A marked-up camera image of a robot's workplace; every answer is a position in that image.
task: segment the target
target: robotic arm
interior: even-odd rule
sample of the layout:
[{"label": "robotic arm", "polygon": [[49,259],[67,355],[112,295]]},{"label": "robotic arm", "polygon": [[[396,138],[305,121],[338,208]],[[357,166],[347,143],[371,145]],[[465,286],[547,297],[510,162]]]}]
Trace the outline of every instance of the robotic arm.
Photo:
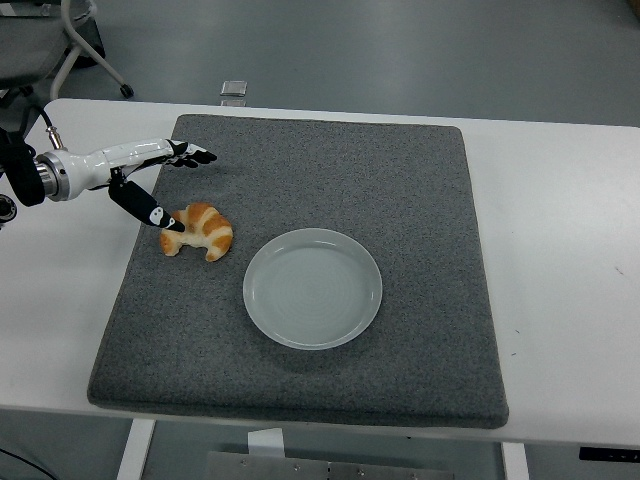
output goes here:
[{"label": "robotic arm", "polygon": [[[80,155],[67,151],[55,127],[49,125],[47,132],[54,149],[36,157],[22,135],[0,129],[0,176],[3,171],[6,173],[23,205],[37,205],[47,197],[55,202],[72,200],[83,190],[106,187],[111,199],[141,222],[180,232],[184,231],[184,225],[171,218],[151,195],[127,177],[152,165],[195,168],[216,159],[197,145],[161,138],[124,143]],[[10,210],[11,206],[6,205],[8,197],[2,197],[0,207]]]}]

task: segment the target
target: chair wheel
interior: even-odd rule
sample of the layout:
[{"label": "chair wheel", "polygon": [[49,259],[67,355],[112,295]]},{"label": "chair wheel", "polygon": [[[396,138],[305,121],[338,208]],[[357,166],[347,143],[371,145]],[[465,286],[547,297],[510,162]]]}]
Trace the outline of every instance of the chair wheel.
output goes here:
[{"label": "chair wheel", "polygon": [[133,88],[131,88],[131,85],[125,83],[124,85],[120,85],[120,93],[122,93],[124,98],[131,98],[133,97]]}]

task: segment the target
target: white plate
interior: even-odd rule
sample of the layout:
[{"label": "white plate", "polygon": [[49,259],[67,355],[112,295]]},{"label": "white plate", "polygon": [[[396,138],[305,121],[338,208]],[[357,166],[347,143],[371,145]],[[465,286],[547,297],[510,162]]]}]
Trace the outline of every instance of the white plate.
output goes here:
[{"label": "white plate", "polygon": [[373,257],[352,238],[307,228],[274,238],[253,257],[244,277],[249,316],[269,338],[301,350],[342,345],[378,312],[382,277]]}]

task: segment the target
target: croissant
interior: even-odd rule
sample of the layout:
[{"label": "croissant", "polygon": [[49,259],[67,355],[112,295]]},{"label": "croissant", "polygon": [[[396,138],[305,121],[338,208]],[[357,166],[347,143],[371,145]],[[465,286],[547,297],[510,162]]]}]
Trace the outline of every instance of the croissant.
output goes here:
[{"label": "croissant", "polygon": [[173,257],[182,245],[206,247],[207,261],[215,262],[231,247],[231,223],[213,205],[205,202],[192,203],[184,210],[173,212],[171,216],[184,224],[185,231],[162,230],[160,247],[165,255]]}]

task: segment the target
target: gray carpet pad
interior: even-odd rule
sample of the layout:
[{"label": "gray carpet pad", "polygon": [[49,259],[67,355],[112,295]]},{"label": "gray carpet pad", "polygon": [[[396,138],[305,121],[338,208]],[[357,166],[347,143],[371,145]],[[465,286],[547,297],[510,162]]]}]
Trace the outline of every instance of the gray carpet pad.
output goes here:
[{"label": "gray carpet pad", "polygon": [[[452,127],[180,117],[173,138],[218,160],[163,167],[169,210],[208,201],[234,227],[215,263],[165,257],[142,226],[88,398],[225,418],[496,428],[505,398],[464,141]],[[336,230],[376,260],[371,325],[327,350],[280,345],[243,302],[249,262],[291,230]]]}]

